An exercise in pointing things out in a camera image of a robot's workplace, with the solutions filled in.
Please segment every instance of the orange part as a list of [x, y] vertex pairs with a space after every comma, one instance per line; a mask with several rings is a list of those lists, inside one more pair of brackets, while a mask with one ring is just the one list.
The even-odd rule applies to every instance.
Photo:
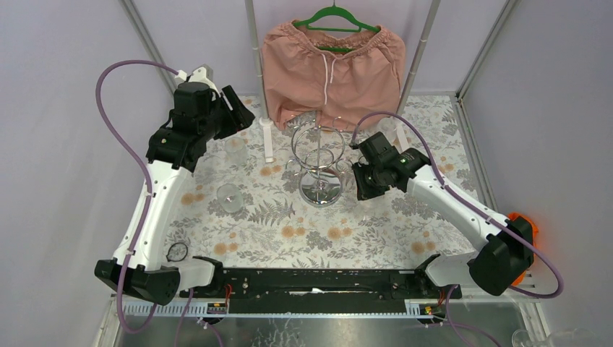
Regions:
[[[539, 233], [539, 228], [536, 226], [536, 224], [534, 224], [534, 222], [530, 218], [522, 215], [519, 212], [511, 212], [509, 214], [509, 219], [510, 220], [515, 220], [518, 217], [522, 217], [523, 219], [527, 220], [528, 223], [530, 223], [530, 226], [532, 227], [532, 245], [534, 246], [534, 248], [536, 248], [536, 235]], [[515, 279], [515, 281], [513, 281], [513, 285], [516, 286], [516, 285], [520, 284], [521, 281], [523, 281], [523, 278], [525, 276], [526, 276], [526, 272], [524, 271], [521, 275], [519, 275], [519, 277], [517, 277]]]

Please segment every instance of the green hanger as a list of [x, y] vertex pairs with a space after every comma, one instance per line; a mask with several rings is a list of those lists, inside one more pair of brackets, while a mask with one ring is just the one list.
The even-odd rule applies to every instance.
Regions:
[[[312, 27], [311, 26], [311, 23], [314, 23], [322, 19], [323, 17], [329, 17], [329, 16], [338, 16], [338, 17], [345, 18], [351, 24], [355, 24], [357, 28], [356, 29], [343, 29], [339, 27]], [[362, 29], [366, 29], [366, 30], [370, 30], [375, 33], [378, 33], [380, 30], [378, 27], [372, 27], [371, 25], [359, 22], [349, 11], [347, 11], [346, 9], [342, 7], [337, 7], [336, 3], [334, 3], [331, 7], [325, 7], [317, 11], [317, 13], [313, 15], [313, 17], [307, 20], [302, 20], [300, 22], [295, 22], [293, 24], [294, 27], [301, 27], [302, 25], [306, 25], [306, 28], [309, 30], [341, 31], [345, 33], [359, 33]], [[339, 52], [339, 53], [347, 53], [347, 52], [352, 51], [351, 48], [341, 48], [341, 47], [318, 47], [318, 48], [322, 50], [326, 50], [326, 51]]]

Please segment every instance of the lavender wall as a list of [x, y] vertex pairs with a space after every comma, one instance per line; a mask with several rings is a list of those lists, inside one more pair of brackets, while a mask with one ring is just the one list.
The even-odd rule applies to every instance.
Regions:
[[[544, 301], [552, 330], [587, 327], [611, 346], [613, 3], [522, 1], [465, 102], [502, 212], [541, 229], [566, 290]], [[537, 262], [543, 291], [555, 287]]]
[[[136, 0], [167, 64], [188, 70], [207, 63], [215, 80], [237, 92], [256, 93], [244, 0]], [[413, 90], [449, 92], [460, 87], [505, 0], [441, 3]], [[275, 25], [310, 18], [332, 0], [254, 0], [260, 42]], [[407, 72], [426, 21], [430, 0], [338, 0], [358, 20], [382, 24], [407, 44]], [[322, 24], [346, 23], [343, 19]]]
[[[117, 1], [0, 5], [0, 345], [89, 346], [111, 294], [93, 275], [126, 230], [142, 174], [98, 115], [98, 75], [146, 59]], [[103, 88], [137, 152], [167, 117], [151, 67]]]

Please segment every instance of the floral tablecloth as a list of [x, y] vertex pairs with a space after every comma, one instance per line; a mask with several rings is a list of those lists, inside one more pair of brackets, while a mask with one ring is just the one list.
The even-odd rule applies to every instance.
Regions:
[[[209, 142], [192, 186], [176, 202], [176, 216], [168, 226], [165, 251], [176, 242], [188, 246], [189, 257], [207, 256], [226, 267], [413, 268], [436, 252], [460, 254], [470, 243], [425, 203], [397, 189], [365, 202], [356, 198], [351, 171], [342, 174], [345, 186], [334, 205], [317, 208], [298, 192], [292, 158], [292, 131], [273, 127], [275, 162], [264, 162], [260, 101], [241, 97], [256, 115], [253, 125], [235, 137], [247, 143], [249, 159], [233, 166], [225, 159], [223, 140]], [[410, 97], [404, 111], [421, 131], [440, 170], [476, 197], [475, 179], [447, 96]], [[306, 136], [306, 141], [314, 141]], [[409, 134], [411, 146], [423, 149]], [[340, 147], [340, 139], [324, 133], [322, 144]], [[347, 148], [344, 157], [355, 161], [359, 152]], [[238, 186], [245, 206], [225, 212], [216, 200], [217, 188]]]

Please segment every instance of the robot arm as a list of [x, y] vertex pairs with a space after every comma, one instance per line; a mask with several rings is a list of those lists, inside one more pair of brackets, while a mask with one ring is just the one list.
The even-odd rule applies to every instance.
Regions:
[[[219, 93], [210, 75], [207, 66], [194, 70], [190, 77], [179, 72], [177, 77], [186, 82], [174, 92], [174, 109], [168, 122], [149, 140], [146, 156], [153, 183], [151, 203], [127, 265], [123, 289], [130, 296], [156, 304], [167, 304], [177, 291], [210, 285], [215, 271], [220, 270], [216, 261], [199, 258], [170, 264], [162, 253], [173, 203], [189, 188], [187, 182], [192, 179], [198, 159], [206, 153], [207, 142], [246, 129], [255, 118], [231, 86]], [[147, 194], [143, 185], [132, 220], [113, 258], [99, 260], [95, 267], [96, 277], [115, 291]]]
[[[383, 195], [390, 187], [399, 188], [438, 211], [475, 248], [472, 253], [440, 255], [429, 262], [426, 274], [436, 286], [477, 284], [491, 295], [500, 295], [532, 264], [533, 254], [529, 249], [443, 189], [430, 160], [418, 150], [409, 148], [399, 153], [382, 133], [376, 133], [356, 148], [368, 161], [368, 164], [355, 163], [352, 166], [359, 200]], [[532, 226], [527, 220], [522, 217], [509, 220], [489, 210], [453, 183], [446, 182], [461, 198], [532, 244]]]

